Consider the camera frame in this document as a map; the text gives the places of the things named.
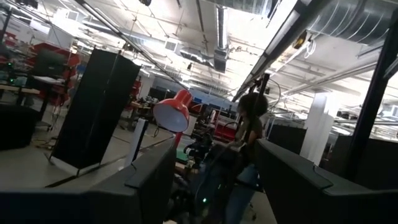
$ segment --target woman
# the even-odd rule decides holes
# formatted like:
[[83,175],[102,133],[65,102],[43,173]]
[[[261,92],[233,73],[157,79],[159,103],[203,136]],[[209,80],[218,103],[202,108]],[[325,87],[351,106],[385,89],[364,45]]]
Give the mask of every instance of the woman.
[[[242,96],[238,104],[238,113],[243,118],[243,125],[238,130],[235,142],[228,144],[229,148],[239,147],[239,157],[236,159],[230,174],[224,180],[216,193],[215,201],[210,205],[209,214],[202,223],[219,224],[225,217],[226,224],[240,223],[246,207],[251,201],[254,191],[234,187],[235,179],[255,185],[257,171],[254,167],[254,143],[262,138],[262,124],[259,119],[268,108],[268,102],[264,95],[249,93]],[[245,134],[251,127],[248,138]]]

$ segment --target exposed ceiling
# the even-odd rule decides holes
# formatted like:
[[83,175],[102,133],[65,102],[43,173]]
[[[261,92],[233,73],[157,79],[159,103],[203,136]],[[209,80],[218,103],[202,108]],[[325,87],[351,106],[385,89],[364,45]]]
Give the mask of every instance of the exposed ceiling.
[[[260,62],[272,34],[279,30],[297,1],[261,0],[257,1],[262,4],[258,8],[242,4],[250,2],[243,0],[153,0],[149,7],[138,0],[86,2],[131,36],[174,78],[192,88],[218,90],[219,95],[233,96]],[[218,7],[214,2],[228,7]],[[398,1],[365,1],[362,7],[369,10],[362,14],[354,10],[360,0],[330,2],[329,8],[307,27],[311,30],[307,40],[312,35],[316,46],[307,42],[300,50],[289,47],[266,68],[273,74],[267,96],[271,104],[278,102],[277,107],[289,111],[308,111],[314,89],[321,88],[335,93],[342,110],[359,114],[380,52],[377,46],[385,37],[391,11]],[[78,12],[81,19],[77,21],[86,29],[78,36],[88,44],[123,47],[123,40],[90,18],[90,13],[75,1],[39,0],[39,4],[35,12],[42,13],[44,18],[52,19],[61,9]],[[354,13],[356,24],[351,24],[349,15]],[[339,23],[346,29],[333,27]],[[145,58],[132,52],[125,52],[125,56],[136,58],[134,61],[143,64],[151,75],[169,79]],[[398,100],[398,77],[390,80],[384,98],[388,103]],[[394,127],[386,129],[396,133],[398,129]]]

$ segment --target curly hair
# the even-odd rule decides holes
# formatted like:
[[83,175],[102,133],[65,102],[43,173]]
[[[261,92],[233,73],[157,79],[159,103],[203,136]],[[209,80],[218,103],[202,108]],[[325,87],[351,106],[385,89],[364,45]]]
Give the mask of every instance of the curly hair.
[[268,110],[268,101],[264,95],[259,95],[258,93],[249,93],[244,95],[239,100],[238,108],[244,110],[248,116],[262,116]]

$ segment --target ceiling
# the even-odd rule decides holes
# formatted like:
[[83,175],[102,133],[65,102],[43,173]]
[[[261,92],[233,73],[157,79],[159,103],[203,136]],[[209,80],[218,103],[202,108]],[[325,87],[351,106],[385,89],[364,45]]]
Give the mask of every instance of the ceiling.
[[[272,34],[279,30],[280,26],[274,24],[281,25],[286,20],[286,9],[290,7],[291,11],[289,2],[296,1],[263,0],[261,2],[271,4],[272,7],[267,8],[268,11],[261,15],[258,12],[253,13],[255,9],[247,5],[238,4],[245,1],[220,1],[236,8],[219,9],[224,13],[224,20],[221,23],[218,19],[220,11],[217,13],[217,6],[213,3],[218,0],[153,0],[149,7],[138,0],[86,0],[86,2],[107,20],[112,21],[120,31],[126,35],[131,34],[134,43],[185,86],[203,91],[211,90],[212,93],[231,98],[254,69],[268,47]],[[358,0],[342,2],[353,5]],[[370,3],[366,7],[373,7],[376,12],[381,10],[377,7],[389,6],[393,9],[397,6],[397,1],[369,0],[368,2]],[[80,13],[84,18],[84,28],[90,30],[89,32],[80,30],[78,34],[80,39],[89,40],[97,45],[107,45],[109,49],[123,47],[124,41],[112,36],[112,32],[105,34],[99,31],[101,29],[98,26],[91,26],[98,21],[88,19],[90,13],[75,1],[39,0],[39,4],[39,10],[35,13],[41,13],[50,20],[60,9]],[[372,13],[368,12],[368,19],[372,18],[374,15]],[[271,91],[267,97],[272,105],[278,103],[277,108],[301,113],[309,110],[314,92],[321,89],[336,95],[341,110],[358,115],[381,50],[378,46],[383,36],[377,41],[374,39],[372,43],[369,43],[368,39],[356,39],[358,35],[332,37],[335,35],[332,32],[328,33],[328,29],[317,30],[317,26],[323,21],[322,16],[327,17],[329,14],[323,11],[316,17],[313,25],[308,27],[311,32],[308,33],[307,40],[311,36],[312,44],[306,42],[301,49],[288,47],[267,67],[266,71],[272,74],[272,81],[269,82]],[[383,19],[389,19],[387,17],[388,13],[379,17],[380,24],[385,22]],[[218,38],[220,34],[218,28],[226,31],[223,36],[226,38],[223,41],[225,49],[220,48],[222,44]],[[222,54],[216,52],[217,50],[224,52],[227,57],[223,58]],[[197,58],[198,55],[201,56],[203,61],[197,59],[194,62],[191,54],[191,57],[183,57],[184,52],[194,52],[192,54]],[[134,59],[136,63],[143,64],[144,70],[150,75],[170,79],[162,72],[158,72],[158,68],[151,66],[144,57],[132,52],[124,54]],[[217,64],[215,58],[221,62],[226,60],[224,71],[215,69]],[[394,104],[397,100],[398,77],[393,77],[384,95],[384,102]],[[380,126],[380,129],[385,129],[390,136],[394,135],[394,138],[398,131],[395,126]]]

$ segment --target red desk lamp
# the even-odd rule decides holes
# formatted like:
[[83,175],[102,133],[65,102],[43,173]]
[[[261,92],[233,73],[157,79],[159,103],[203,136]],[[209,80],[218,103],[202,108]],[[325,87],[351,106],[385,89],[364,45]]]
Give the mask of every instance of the red desk lamp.
[[154,106],[156,122],[176,132],[175,143],[180,142],[182,132],[188,128],[189,110],[187,106],[192,101],[192,95],[188,90],[180,90],[174,98],[160,101]]

